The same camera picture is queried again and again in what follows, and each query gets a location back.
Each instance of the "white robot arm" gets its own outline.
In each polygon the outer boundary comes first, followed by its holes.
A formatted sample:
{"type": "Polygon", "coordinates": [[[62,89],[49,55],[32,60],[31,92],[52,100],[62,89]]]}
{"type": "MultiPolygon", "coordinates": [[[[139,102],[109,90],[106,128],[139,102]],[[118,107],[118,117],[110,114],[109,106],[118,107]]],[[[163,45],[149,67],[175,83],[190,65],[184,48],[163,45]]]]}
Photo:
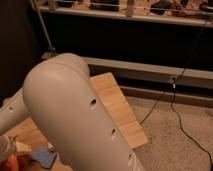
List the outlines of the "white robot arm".
{"type": "Polygon", "coordinates": [[[27,75],[23,88],[0,110],[0,135],[28,114],[74,171],[145,171],[76,55],[59,55],[27,75]]]}

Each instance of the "black wall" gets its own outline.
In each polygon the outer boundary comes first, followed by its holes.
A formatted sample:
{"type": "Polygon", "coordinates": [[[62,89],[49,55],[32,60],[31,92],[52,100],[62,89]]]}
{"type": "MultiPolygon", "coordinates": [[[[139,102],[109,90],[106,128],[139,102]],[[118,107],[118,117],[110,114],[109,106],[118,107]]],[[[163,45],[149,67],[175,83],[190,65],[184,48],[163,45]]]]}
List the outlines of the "black wall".
{"type": "Polygon", "coordinates": [[[42,55],[27,0],[0,1],[0,104],[21,86],[42,55]]]}
{"type": "MultiPolygon", "coordinates": [[[[185,67],[201,28],[45,14],[57,51],[82,56],[185,67]]],[[[213,71],[213,29],[205,28],[189,68],[213,71]]]]}

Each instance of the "beige carpet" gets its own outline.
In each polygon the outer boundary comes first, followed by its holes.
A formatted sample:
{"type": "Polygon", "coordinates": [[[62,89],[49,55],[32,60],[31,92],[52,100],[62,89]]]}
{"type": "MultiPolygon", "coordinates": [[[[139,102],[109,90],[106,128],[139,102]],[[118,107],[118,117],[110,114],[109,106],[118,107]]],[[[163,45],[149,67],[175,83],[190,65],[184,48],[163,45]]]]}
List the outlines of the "beige carpet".
{"type": "MultiPolygon", "coordinates": [[[[127,97],[138,120],[153,106],[153,100],[127,97]]],[[[185,130],[213,155],[213,109],[175,104],[185,130]]],[[[143,128],[149,143],[136,149],[147,171],[209,171],[209,157],[179,129],[170,103],[159,102],[143,128]]]]}

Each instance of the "wooden cutting board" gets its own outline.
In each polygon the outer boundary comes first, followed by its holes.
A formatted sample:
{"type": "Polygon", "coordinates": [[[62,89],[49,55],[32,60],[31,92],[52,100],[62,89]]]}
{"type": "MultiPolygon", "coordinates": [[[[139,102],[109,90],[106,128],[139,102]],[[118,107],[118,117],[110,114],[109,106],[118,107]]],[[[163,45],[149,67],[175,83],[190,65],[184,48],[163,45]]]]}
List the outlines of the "wooden cutting board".
{"type": "MultiPolygon", "coordinates": [[[[134,149],[148,142],[143,128],[136,120],[135,114],[121,92],[115,78],[111,73],[91,77],[91,84],[111,115],[115,124],[123,134],[129,146],[134,149]]],[[[38,130],[30,118],[26,119],[15,128],[7,132],[7,135],[15,137],[16,140],[28,144],[35,149],[38,145],[47,146],[47,140],[38,130]]],[[[39,166],[32,164],[30,171],[42,171],[39,166]]],[[[56,161],[52,171],[71,170],[56,161]]]]}

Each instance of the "orange object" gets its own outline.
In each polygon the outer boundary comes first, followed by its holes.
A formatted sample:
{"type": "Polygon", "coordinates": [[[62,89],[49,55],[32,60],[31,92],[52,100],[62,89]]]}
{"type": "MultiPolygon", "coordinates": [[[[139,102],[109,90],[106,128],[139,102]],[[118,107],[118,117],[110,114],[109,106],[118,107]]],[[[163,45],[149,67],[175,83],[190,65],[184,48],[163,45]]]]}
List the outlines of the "orange object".
{"type": "Polygon", "coordinates": [[[15,156],[11,155],[6,161],[0,164],[1,171],[21,171],[26,168],[29,155],[15,156]]]}

